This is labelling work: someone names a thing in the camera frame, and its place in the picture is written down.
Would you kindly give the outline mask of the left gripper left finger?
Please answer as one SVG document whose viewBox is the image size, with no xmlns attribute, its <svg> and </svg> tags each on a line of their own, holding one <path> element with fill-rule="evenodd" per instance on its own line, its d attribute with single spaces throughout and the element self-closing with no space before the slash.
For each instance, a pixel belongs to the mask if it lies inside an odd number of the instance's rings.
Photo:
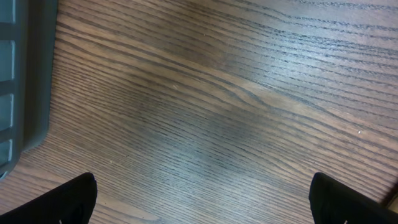
<svg viewBox="0 0 398 224">
<path fill-rule="evenodd" d="M 1 215 L 1 224 L 88 224 L 96 205 L 97 183 L 84 173 Z"/>
</svg>

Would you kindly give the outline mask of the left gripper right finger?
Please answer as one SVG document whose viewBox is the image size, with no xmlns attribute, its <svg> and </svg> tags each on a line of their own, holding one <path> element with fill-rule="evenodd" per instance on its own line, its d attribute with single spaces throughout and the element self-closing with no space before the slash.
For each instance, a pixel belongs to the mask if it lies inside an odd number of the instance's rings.
<svg viewBox="0 0 398 224">
<path fill-rule="evenodd" d="M 317 172 L 309 191 L 315 224 L 397 224 L 397 213 Z"/>
</svg>

